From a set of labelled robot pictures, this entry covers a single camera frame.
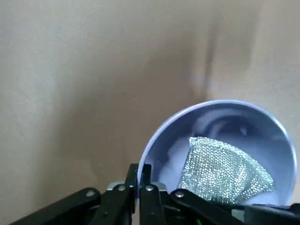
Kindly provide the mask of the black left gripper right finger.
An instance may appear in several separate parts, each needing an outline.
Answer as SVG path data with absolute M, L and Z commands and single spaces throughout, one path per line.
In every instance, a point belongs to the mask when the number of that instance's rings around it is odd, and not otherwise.
M 242 225 L 228 211 L 186 189 L 171 193 L 150 182 L 151 165 L 145 164 L 139 189 L 142 225 Z

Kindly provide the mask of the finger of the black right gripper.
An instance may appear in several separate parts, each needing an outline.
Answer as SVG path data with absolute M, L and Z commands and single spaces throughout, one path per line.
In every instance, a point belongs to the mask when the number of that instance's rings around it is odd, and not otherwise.
M 275 206 L 253 204 L 244 208 L 246 225 L 299 225 L 300 204 Z

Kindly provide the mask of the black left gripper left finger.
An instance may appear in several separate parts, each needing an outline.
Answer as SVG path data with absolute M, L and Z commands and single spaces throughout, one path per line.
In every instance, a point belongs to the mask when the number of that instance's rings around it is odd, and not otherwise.
M 104 193 L 87 187 L 43 207 L 15 225 L 129 225 L 135 211 L 137 164 L 129 166 L 125 181 Z

